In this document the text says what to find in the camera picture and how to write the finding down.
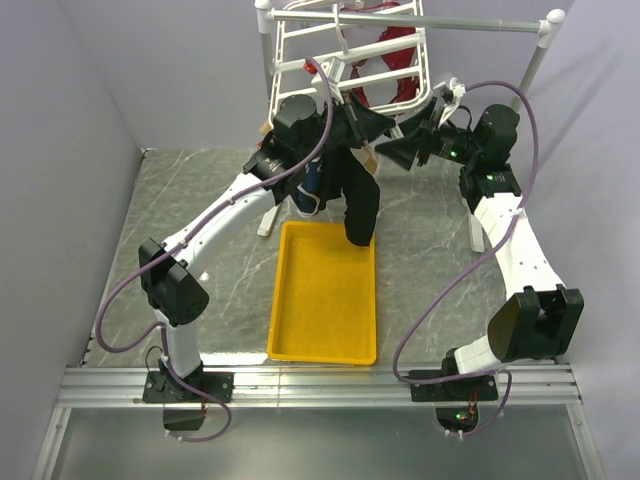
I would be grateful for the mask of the black underwear beige waistband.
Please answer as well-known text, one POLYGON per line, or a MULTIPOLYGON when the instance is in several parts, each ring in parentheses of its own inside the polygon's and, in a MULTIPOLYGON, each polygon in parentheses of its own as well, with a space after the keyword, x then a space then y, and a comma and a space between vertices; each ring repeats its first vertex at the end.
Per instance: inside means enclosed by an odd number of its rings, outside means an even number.
POLYGON ((323 165, 323 206, 345 199, 344 227, 350 243, 370 245, 380 205, 380 187, 348 147, 339 147, 320 157, 323 165))

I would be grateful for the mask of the white clip hanger frame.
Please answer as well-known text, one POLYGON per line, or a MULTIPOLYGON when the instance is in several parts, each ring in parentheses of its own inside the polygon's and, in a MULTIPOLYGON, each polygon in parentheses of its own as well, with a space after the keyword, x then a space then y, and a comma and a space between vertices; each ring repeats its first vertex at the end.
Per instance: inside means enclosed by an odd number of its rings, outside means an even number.
POLYGON ((413 25, 393 25, 389 17, 417 19, 423 14, 420 1, 397 1, 397 7, 381 11, 343 11, 343 7, 362 7, 385 1, 293 1, 284 7, 258 4, 259 30, 263 35, 263 54, 268 79, 271 81, 269 116, 274 117, 281 103, 294 95, 319 95, 303 75, 305 59, 312 57, 318 63, 329 57, 345 62, 339 84, 342 95, 363 87, 371 109, 388 116, 413 112, 423 106, 431 96, 426 29, 413 25), (388 26, 415 27, 409 36, 379 42, 379 35, 388 26), (416 48, 412 65, 390 71, 381 59, 386 53, 416 48), (351 64, 366 60, 359 68, 360 77, 350 78, 351 64), (396 93, 396 80, 417 77, 420 86, 415 98, 397 104, 390 100, 396 93))

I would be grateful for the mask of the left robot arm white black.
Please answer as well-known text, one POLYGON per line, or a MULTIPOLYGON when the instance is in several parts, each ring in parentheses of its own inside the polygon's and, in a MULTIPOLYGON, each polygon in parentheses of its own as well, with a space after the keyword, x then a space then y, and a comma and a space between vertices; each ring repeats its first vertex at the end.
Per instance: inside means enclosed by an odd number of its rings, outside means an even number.
POLYGON ((186 228, 158 243, 143 242, 139 263, 149 305, 165 328, 159 390, 176 402, 205 391, 195 320, 209 303, 199 283, 205 264, 257 217, 286 198, 315 214, 344 198, 348 241, 366 247, 373 238, 380 188, 356 157, 357 149, 394 128, 395 121, 347 95, 322 111, 308 95, 285 99, 258 150, 228 190, 186 228))

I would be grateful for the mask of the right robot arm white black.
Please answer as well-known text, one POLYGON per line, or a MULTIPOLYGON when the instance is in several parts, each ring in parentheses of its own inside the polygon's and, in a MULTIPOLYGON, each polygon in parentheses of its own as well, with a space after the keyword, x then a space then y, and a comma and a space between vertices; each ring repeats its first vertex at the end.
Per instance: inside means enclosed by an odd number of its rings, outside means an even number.
POLYGON ((431 378, 393 372, 413 388, 441 384, 460 400, 472 392, 476 378, 496 374, 519 360, 551 360, 567 353, 584 309, 577 288, 569 288, 551 267, 525 211, 530 188, 520 187, 509 164, 520 117, 508 106, 493 104, 474 127, 450 122, 446 109, 430 100, 403 121, 401 137, 377 146, 378 153, 405 169, 422 166, 432 156, 460 166, 459 189, 490 249, 478 260, 496 259, 506 300, 477 340, 454 348, 431 378))

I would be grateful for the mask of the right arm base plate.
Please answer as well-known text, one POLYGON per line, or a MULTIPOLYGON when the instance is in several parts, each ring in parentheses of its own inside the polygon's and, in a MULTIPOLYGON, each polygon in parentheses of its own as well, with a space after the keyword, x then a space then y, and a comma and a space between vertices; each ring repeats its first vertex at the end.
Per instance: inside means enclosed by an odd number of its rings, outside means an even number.
POLYGON ((482 375, 465 379, 434 383, 444 377, 438 370, 411 370, 411 380, 429 380, 428 384, 410 386, 414 403, 444 403, 435 408, 436 420, 446 434, 465 434, 477 430, 480 424, 479 404, 496 401, 498 388, 493 375, 482 375))

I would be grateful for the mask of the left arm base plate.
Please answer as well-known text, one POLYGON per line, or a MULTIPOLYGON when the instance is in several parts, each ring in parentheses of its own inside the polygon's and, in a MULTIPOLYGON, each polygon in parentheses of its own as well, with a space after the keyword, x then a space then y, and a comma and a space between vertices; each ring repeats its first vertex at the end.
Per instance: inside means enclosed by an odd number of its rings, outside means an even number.
MULTIPOLYGON (((231 401, 234 375, 221 372, 194 371, 183 382, 192 389, 231 401)), ((209 400, 177 382, 166 369, 149 371, 142 393, 142 403, 163 407, 163 424, 170 432, 196 432, 204 424, 209 400)))

